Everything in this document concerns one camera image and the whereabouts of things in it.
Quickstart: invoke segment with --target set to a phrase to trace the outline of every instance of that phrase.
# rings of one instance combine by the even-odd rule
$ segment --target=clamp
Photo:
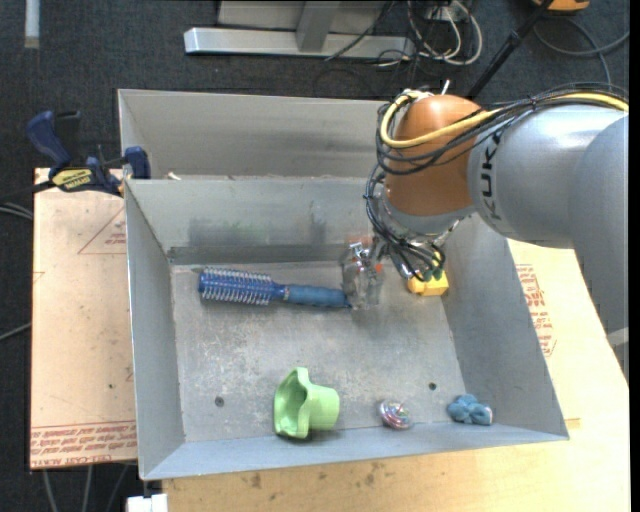
[[[72,157],[56,135],[54,115],[51,111],[41,112],[27,124],[27,137],[42,154],[53,159],[49,170],[49,184],[64,192],[92,190],[122,196],[123,180],[126,178],[149,179],[151,167],[146,152],[140,146],[132,146],[124,151],[124,156],[109,163],[125,166],[122,180],[109,172],[105,162],[89,156],[84,166],[71,166]]]

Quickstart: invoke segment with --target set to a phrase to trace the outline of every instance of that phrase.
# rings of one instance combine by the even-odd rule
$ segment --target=cardboard sheet
[[[137,456],[124,202],[35,197],[30,467]]]

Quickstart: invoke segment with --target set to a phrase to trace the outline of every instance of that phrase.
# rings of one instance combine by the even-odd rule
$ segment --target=green plastic toy
[[[276,434],[304,439],[309,430],[331,430],[338,420],[340,397],[335,389],[309,381],[309,371],[294,368],[280,383],[273,401]]]

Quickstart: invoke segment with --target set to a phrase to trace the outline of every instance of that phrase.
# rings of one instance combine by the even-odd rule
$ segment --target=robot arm
[[[428,280],[477,212],[498,233],[574,248],[607,332],[628,325],[628,101],[574,86],[491,108],[405,91],[380,112],[367,211],[400,274]]]

